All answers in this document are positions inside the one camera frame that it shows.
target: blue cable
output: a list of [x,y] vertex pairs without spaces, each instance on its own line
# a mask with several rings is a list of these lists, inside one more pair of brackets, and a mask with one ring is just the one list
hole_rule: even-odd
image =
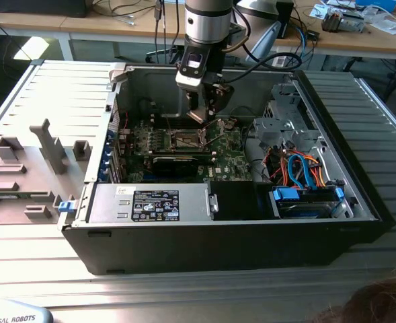
[[295,28],[296,28],[296,30],[298,30],[299,34],[301,34],[301,41],[303,43],[303,51],[301,53],[301,58],[303,58],[304,54],[305,54],[305,47],[307,46],[307,42],[305,41],[304,32],[298,26],[295,26]]
[[312,177],[310,176],[307,161],[305,160],[305,158],[303,156],[298,155],[297,153],[294,155],[291,155],[291,157],[289,158],[289,161],[287,163],[287,171],[288,171],[290,179],[292,180],[292,182],[294,182],[296,185],[298,185],[300,189],[304,188],[304,186],[293,176],[292,167],[293,167],[293,161],[296,157],[299,158],[303,163],[304,176],[305,176],[305,181],[307,182],[307,185],[309,187],[311,187],[311,189],[313,189],[313,190],[317,189],[317,186],[314,184],[314,181],[313,181]]

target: electronic components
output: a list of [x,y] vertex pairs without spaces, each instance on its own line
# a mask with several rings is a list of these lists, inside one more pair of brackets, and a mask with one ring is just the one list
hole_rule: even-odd
[[174,120],[166,120],[163,129],[161,123],[155,129],[151,121],[142,120],[133,128],[124,156],[126,182],[251,180],[241,149],[241,129],[234,120],[216,119],[198,129],[171,129]]
[[325,19],[321,22],[321,27],[326,32],[337,32],[338,30],[362,32],[365,28],[365,21],[359,13],[329,8]]
[[342,188],[316,190],[276,187],[270,194],[275,217],[280,219],[325,219],[351,217]]

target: table leg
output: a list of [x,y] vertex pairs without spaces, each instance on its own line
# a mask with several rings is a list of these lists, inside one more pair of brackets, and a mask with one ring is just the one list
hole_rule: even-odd
[[120,54],[120,43],[119,42],[112,42],[112,50],[114,51],[114,57],[116,59],[121,59],[123,61],[127,61],[127,58]]
[[74,61],[74,48],[71,39],[68,36],[61,36],[58,38],[58,43],[62,49],[63,59],[65,61]]

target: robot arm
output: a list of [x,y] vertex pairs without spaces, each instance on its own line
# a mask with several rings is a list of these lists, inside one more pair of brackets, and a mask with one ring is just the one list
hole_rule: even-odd
[[[225,55],[242,47],[249,36],[253,36],[255,46],[251,52],[264,59],[280,29],[278,12],[273,14],[276,12],[275,1],[241,0],[238,6],[248,19],[238,9],[235,11],[245,27],[231,22],[233,2],[186,0],[186,49],[175,80],[186,91],[188,115],[199,123],[214,120],[216,113],[226,108],[234,93],[232,86],[222,82]],[[249,22],[255,23],[253,35]],[[200,94],[204,105],[199,105]]]
[[233,0],[186,0],[186,49],[175,80],[186,91],[188,114],[200,123],[215,118],[233,95],[233,87],[220,84],[232,7]]

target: wire bundle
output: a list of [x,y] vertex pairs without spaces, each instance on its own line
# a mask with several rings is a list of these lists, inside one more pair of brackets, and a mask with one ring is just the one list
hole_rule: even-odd
[[[264,165],[268,165],[268,158],[271,155],[277,155],[273,152],[273,149],[268,150],[262,161]],[[308,187],[319,188],[326,186],[323,180],[322,165],[313,156],[297,150],[289,150],[286,153],[280,152],[278,157],[280,159],[280,167],[270,175],[270,180],[273,182],[278,185],[303,189],[304,185],[301,180],[304,178]],[[294,170],[294,162],[299,163],[301,166]]]

